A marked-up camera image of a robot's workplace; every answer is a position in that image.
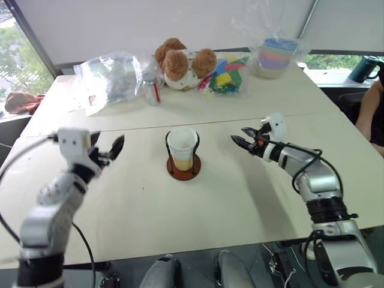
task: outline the red cloth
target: red cloth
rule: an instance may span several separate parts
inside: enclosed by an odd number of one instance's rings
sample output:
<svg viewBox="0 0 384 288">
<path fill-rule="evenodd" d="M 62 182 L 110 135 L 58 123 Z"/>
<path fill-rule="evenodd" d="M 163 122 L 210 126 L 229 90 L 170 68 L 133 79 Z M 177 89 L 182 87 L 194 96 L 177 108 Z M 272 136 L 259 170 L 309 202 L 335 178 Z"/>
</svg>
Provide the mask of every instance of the red cloth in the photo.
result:
<svg viewBox="0 0 384 288">
<path fill-rule="evenodd" d="M 44 95 L 32 95 L 26 92 L 12 92 L 8 95 L 5 110 L 11 114 L 35 113 Z"/>
</svg>

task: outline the white wall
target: white wall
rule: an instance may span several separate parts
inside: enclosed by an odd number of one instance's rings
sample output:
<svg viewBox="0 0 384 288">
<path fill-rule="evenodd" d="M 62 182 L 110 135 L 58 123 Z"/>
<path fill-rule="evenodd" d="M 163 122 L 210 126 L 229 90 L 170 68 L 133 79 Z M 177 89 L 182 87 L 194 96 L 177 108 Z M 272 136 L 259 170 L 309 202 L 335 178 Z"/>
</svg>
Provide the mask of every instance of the white wall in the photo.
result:
<svg viewBox="0 0 384 288">
<path fill-rule="evenodd" d="M 232 19 L 267 0 L 16 0 L 54 64 L 84 61 L 118 49 L 153 53 L 169 37 L 189 49 L 249 45 Z M 281 26 L 295 38 L 312 0 L 286 0 Z M 278 17 L 284 0 L 269 0 Z M 251 17 L 255 31 L 260 9 Z M 313 49 L 384 51 L 384 0 L 320 0 L 304 38 Z"/>
<path fill-rule="evenodd" d="M 280 12 L 284 0 L 271 0 Z M 54 64 L 84 61 L 113 50 L 154 53 L 169 37 L 189 49 L 244 47 L 248 40 L 231 26 L 254 0 L 17 0 Z M 286 37 L 295 37 L 310 0 L 289 0 Z"/>
<path fill-rule="evenodd" d="M 320 0 L 304 39 L 314 49 L 384 52 L 384 0 Z"/>
</svg>

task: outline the brown coaster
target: brown coaster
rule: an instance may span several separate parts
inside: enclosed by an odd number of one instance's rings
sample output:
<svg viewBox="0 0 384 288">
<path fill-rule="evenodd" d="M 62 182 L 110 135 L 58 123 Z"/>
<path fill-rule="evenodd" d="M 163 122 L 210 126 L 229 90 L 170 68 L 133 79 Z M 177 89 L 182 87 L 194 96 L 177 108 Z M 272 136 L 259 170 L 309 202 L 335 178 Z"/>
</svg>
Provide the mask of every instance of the brown coaster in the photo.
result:
<svg viewBox="0 0 384 288">
<path fill-rule="evenodd" d="M 172 158 L 168 158 L 168 160 L 167 160 L 167 170 L 168 170 L 169 175 L 172 176 L 173 178 L 175 178 L 176 180 L 187 181 L 187 180 L 193 179 L 197 176 L 197 174 L 199 174 L 200 169 L 202 167 L 202 162 L 201 162 L 199 156 L 197 156 L 195 154 L 195 159 L 194 159 L 195 174 L 192 173 L 192 168 L 188 171 L 181 171 L 181 170 L 177 169 L 174 162 L 173 162 L 173 159 L 172 159 L 173 173 L 171 173 L 171 171 L 172 171 L 171 166 L 170 166 L 171 165 L 170 164 L 171 159 Z"/>
</svg>

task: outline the stacked cups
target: stacked cups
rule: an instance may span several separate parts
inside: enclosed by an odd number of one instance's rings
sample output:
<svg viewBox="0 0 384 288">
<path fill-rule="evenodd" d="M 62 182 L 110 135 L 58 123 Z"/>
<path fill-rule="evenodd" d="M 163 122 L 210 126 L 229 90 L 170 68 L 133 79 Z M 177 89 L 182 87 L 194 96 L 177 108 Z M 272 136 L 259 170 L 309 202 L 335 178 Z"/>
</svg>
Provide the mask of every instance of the stacked cups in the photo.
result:
<svg viewBox="0 0 384 288">
<path fill-rule="evenodd" d="M 287 68 L 297 46 L 297 42 L 293 40 L 265 39 L 260 47 L 256 74 L 262 78 L 279 78 Z"/>
<path fill-rule="evenodd" d="M 193 151 L 197 145 L 197 133 L 187 127 L 173 129 L 167 144 L 177 169 L 187 171 L 193 165 Z"/>
</svg>

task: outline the brown plush toy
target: brown plush toy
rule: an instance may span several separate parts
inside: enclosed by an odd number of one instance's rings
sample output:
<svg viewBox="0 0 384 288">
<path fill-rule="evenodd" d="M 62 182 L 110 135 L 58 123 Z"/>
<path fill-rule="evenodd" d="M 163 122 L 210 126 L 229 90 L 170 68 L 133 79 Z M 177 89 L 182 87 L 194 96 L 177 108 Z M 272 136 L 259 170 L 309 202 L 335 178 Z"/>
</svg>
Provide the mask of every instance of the brown plush toy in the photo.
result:
<svg viewBox="0 0 384 288">
<path fill-rule="evenodd" d="M 179 39 L 170 38 L 155 52 L 165 82 L 176 90 L 187 91 L 197 86 L 216 67 L 216 54 L 211 49 L 186 49 Z"/>
</svg>

